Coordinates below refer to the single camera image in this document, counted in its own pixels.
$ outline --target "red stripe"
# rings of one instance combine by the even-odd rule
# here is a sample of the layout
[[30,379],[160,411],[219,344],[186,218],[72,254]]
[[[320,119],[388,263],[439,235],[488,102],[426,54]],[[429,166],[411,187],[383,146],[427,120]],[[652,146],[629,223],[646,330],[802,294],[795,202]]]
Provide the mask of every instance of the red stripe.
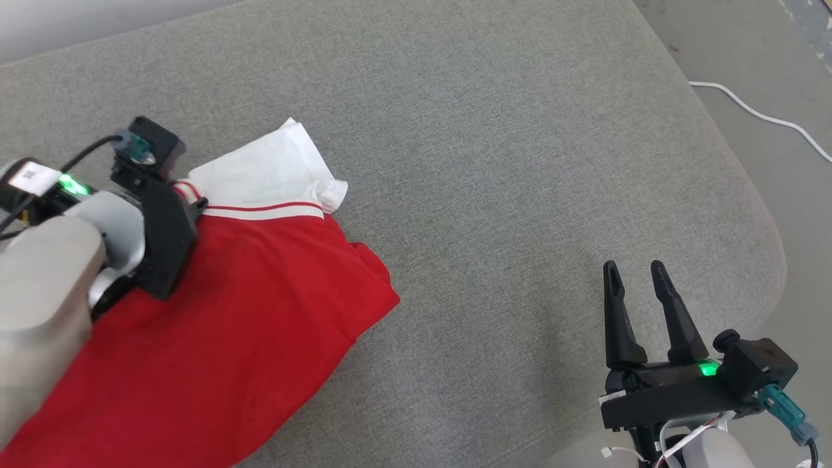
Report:
[[177,184],[182,184],[182,185],[190,188],[191,191],[194,192],[194,198],[196,198],[197,200],[202,198],[202,195],[200,195],[200,191],[196,190],[196,187],[194,187],[193,184],[191,184],[190,182],[188,182],[188,181],[176,181],[176,183]]
[[270,207],[257,207],[257,208],[247,208],[247,207],[219,207],[216,205],[209,205],[209,210],[229,210],[232,212],[267,212],[269,210],[276,210],[277,208],[284,208],[284,207],[314,207],[318,208],[319,210],[323,211],[320,205],[315,205],[314,203],[310,202],[288,202],[288,203],[281,203],[279,205],[272,205]]

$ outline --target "gray fabric surface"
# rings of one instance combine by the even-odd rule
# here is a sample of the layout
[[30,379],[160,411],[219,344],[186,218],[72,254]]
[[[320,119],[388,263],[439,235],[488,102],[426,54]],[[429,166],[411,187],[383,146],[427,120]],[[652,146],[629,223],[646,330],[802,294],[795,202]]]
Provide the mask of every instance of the gray fabric surface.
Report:
[[[178,173],[303,122],[402,304],[242,465],[519,466],[598,426],[602,276],[667,348],[649,263],[706,341],[785,282],[749,178],[621,0],[257,0],[0,67],[0,158],[57,165],[144,114]],[[106,185],[110,156],[75,173]]]

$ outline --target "white wall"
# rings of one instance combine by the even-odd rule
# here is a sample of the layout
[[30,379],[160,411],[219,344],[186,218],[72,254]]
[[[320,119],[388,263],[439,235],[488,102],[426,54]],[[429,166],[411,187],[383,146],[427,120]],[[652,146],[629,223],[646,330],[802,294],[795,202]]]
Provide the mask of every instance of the white wall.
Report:
[[0,63],[240,0],[0,0]]

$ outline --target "wire connector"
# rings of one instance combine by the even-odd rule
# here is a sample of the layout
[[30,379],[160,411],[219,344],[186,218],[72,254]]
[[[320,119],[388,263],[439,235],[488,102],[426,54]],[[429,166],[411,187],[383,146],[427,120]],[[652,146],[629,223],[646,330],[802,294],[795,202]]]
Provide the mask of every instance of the wire connector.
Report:
[[806,413],[776,384],[763,387],[758,399],[771,415],[789,429],[791,438],[798,446],[806,446],[809,439],[817,439],[820,435],[814,426],[805,422]]

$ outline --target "red and white clothing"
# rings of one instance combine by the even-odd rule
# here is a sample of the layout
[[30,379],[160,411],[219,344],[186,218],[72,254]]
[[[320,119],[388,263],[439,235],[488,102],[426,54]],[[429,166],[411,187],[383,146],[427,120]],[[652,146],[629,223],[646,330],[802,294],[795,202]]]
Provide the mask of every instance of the red and white clothing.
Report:
[[299,123],[176,187],[209,199],[176,292],[135,290],[110,310],[1,467],[230,466],[399,302],[380,259],[329,215],[346,184]]

